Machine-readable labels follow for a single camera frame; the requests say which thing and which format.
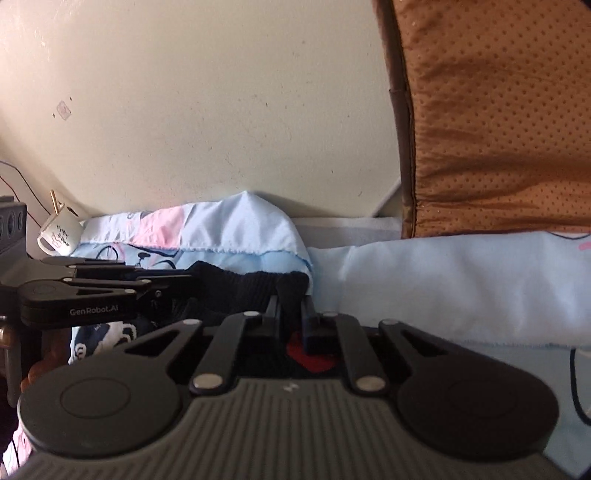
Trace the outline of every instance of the pink fabric patch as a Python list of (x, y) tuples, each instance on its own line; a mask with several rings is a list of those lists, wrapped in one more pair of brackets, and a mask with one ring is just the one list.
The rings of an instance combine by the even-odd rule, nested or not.
[(4, 464), (6, 472), (9, 475), (12, 475), (17, 471), (19, 463), (21, 466), (25, 464), (32, 451), (31, 443), (29, 442), (27, 435), (25, 435), (25, 432), (22, 431), (22, 425), (20, 421), (18, 422), (18, 428), (14, 434), (12, 434), (12, 439), (14, 440), (14, 445), (12, 442), (9, 443), (6, 452), (4, 452), (4, 455), (2, 456), (2, 463)]
[(137, 232), (129, 243), (138, 247), (176, 250), (180, 247), (184, 222), (183, 207), (156, 210), (139, 221)]

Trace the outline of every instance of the white mug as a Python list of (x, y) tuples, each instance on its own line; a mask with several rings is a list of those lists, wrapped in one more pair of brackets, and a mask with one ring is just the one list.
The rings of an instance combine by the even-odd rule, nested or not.
[[(84, 227), (76, 215), (67, 206), (58, 214), (52, 214), (41, 227), (37, 243), (47, 255), (61, 255), (67, 257), (80, 243)], [(43, 241), (53, 247), (47, 248)]]

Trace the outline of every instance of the circular pad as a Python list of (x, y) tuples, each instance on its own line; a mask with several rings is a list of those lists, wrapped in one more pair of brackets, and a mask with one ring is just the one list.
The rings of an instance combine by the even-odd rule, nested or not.
[(178, 388), (153, 359), (109, 354), (61, 367), (21, 396), (18, 415), (38, 449), (105, 458), (141, 448), (175, 421)]
[(541, 380), (476, 355), (426, 359), (398, 391), (398, 409), (420, 440), (471, 460), (539, 451), (558, 420), (558, 402)]

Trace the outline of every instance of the pillow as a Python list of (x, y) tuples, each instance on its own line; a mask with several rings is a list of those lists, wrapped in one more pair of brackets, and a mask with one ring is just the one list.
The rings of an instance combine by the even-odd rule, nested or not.
[(591, 9), (374, 0), (405, 237), (591, 232)]

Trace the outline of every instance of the red fabric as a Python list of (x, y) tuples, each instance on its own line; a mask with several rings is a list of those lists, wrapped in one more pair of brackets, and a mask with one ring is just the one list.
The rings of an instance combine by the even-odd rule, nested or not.
[(326, 372), (334, 368), (337, 359), (334, 355), (306, 355), (301, 343), (301, 333), (294, 332), (287, 344), (287, 355), (313, 374)]

